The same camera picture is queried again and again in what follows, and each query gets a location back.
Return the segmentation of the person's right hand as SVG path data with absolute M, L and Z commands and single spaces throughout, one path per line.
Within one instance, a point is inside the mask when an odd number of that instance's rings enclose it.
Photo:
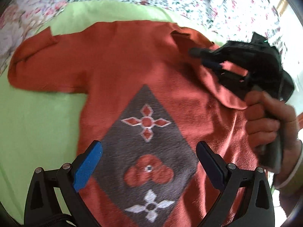
M 245 130 L 252 151 L 261 156 L 261 148 L 273 142 L 278 132 L 283 144 L 283 160 L 280 173 L 275 175 L 277 189 L 287 186 L 294 178 L 302 161 L 302 142 L 298 139 L 298 121 L 292 106 L 272 98 L 265 91 L 251 91 L 245 97 L 247 119 Z

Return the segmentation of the right forearm dark sleeve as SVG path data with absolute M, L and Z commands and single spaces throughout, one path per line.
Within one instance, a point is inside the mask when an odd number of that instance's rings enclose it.
M 284 150 L 281 171 L 274 176 L 274 187 L 279 191 L 279 201 L 287 216 L 302 195 L 302 141 L 297 140 Z

